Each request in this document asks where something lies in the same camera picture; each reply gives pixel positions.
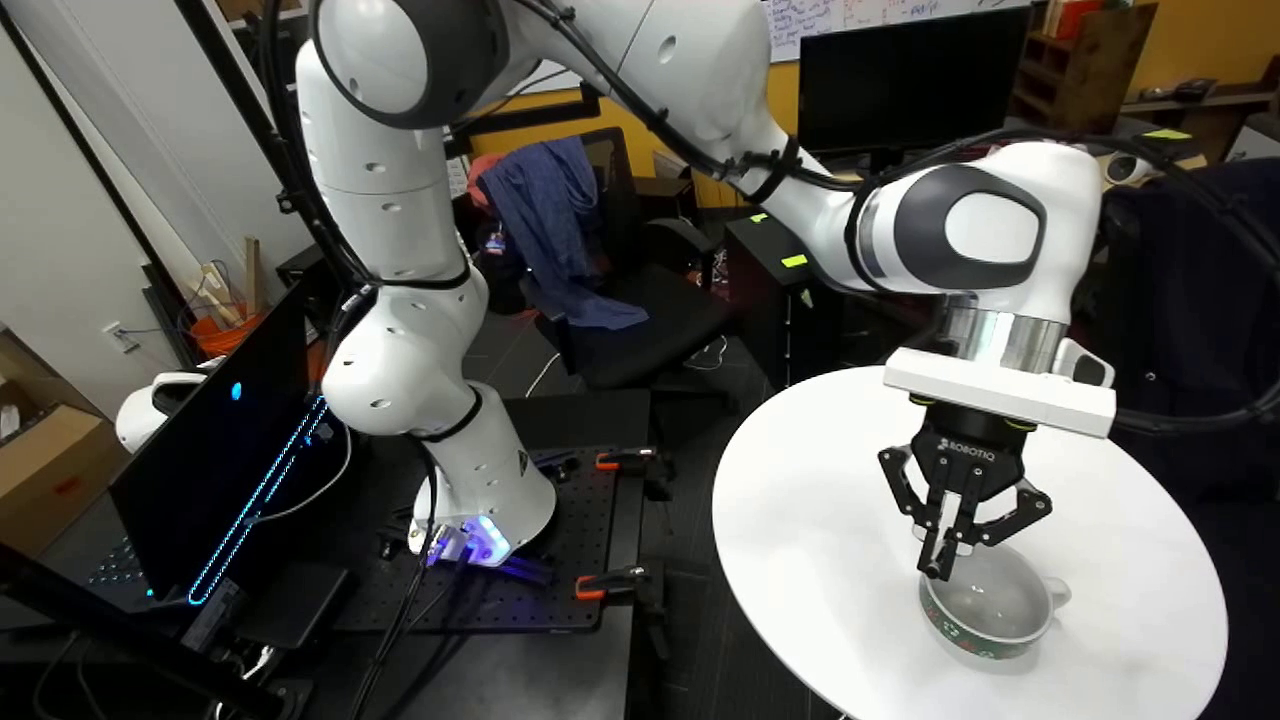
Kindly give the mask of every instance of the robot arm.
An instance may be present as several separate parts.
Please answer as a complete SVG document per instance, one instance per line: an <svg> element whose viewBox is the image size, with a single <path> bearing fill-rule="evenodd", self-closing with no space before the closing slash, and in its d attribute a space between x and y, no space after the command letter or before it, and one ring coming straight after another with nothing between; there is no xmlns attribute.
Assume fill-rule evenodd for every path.
<svg viewBox="0 0 1280 720"><path fill-rule="evenodd" d="M760 0L325 0L310 27L296 73L310 173L354 257L381 277L377 307L339 344L325 392L354 430L422 437L445 470L430 517L441 527L480 527L486 541L473 557L500 565L529 544L551 517L551 493L529 466L500 401L458 374L484 283L449 225L436 127L486 107L539 60L578 73L671 152L763 203L830 287L964 299L954 362L893 370L938 406L916 454L946 465L950 446L973 446L1016 460L1024 430L1006 437L1012 420L1106 420L1104 404L1065 411L1057 392L1069 381L1052 374L1065 370L1069 299L1100 217L1100 173L1076 149L1006 143L868 190L820 183L825 169L763 105ZM982 484L946 481L943 465L918 465L928 500L910 500L903 454L883 465L901 509L933 533L918 550L933 575L950 567L935 537L1002 541L1036 519L1021 513L998 533L974 524L974 504L1024 484L1021 465L998 465Z"/></svg>

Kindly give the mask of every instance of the shelf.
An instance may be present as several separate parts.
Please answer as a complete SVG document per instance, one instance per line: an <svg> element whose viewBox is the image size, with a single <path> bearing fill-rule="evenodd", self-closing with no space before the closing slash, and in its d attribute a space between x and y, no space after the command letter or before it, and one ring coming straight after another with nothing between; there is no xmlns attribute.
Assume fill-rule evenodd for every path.
<svg viewBox="0 0 1280 720"><path fill-rule="evenodd" d="M1031 31L1024 43L1024 60L1065 73L1071 65L1071 49L1044 31Z"/></svg>
<svg viewBox="0 0 1280 720"><path fill-rule="evenodd" d="M1038 85L1061 85L1065 73L1061 67L1044 67L1044 65L1021 65L1024 77L1038 79Z"/></svg>
<svg viewBox="0 0 1280 720"><path fill-rule="evenodd" d="M1198 105L1182 99L1137 99L1123 105L1121 116L1155 116L1155 110L1216 110L1216 107L1273 107L1275 92L1219 92L1205 94Z"/></svg>
<svg viewBox="0 0 1280 720"><path fill-rule="evenodd" d="M1024 89L1016 89L1012 99L1029 105L1029 107L1038 110L1038 116L1052 116L1052 105L1038 99L1038 94L1031 94L1031 92L1024 92Z"/></svg>

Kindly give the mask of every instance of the computer monitor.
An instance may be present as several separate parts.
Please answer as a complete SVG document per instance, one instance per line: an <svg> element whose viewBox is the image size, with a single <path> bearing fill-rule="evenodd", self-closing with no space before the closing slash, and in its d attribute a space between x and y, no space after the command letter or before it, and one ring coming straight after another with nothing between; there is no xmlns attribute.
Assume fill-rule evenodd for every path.
<svg viewBox="0 0 1280 720"><path fill-rule="evenodd" d="M291 291L131 454L113 500L161 599L205 604L315 426Z"/></svg>
<svg viewBox="0 0 1280 720"><path fill-rule="evenodd" d="M798 38L798 143L901 154L998 127L1031 6Z"/></svg>

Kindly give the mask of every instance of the blue jacket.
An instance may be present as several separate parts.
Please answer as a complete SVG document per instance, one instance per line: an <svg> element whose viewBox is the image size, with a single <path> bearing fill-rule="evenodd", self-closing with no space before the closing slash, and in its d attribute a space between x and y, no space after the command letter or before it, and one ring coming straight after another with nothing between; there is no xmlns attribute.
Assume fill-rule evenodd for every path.
<svg viewBox="0 0 1280 720"><path fill-rule="evenodd" d="M535 143L484 173L539 303L570 329L630 329L647 311L591 291L596 174L578 140Z"/></svg>

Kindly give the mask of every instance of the cabinet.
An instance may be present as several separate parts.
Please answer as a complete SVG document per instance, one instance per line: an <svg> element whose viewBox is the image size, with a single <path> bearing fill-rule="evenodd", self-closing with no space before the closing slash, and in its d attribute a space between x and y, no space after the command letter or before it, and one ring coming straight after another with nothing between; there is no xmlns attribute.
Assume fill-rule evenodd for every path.
<svg viewBox="0 0 1280 720"><path fill-rule="evenodd" d="M1012 89L1016 116L1057 130L1106 130L1155 6L1091 10L1076 43L1031 31Z"/></svg>

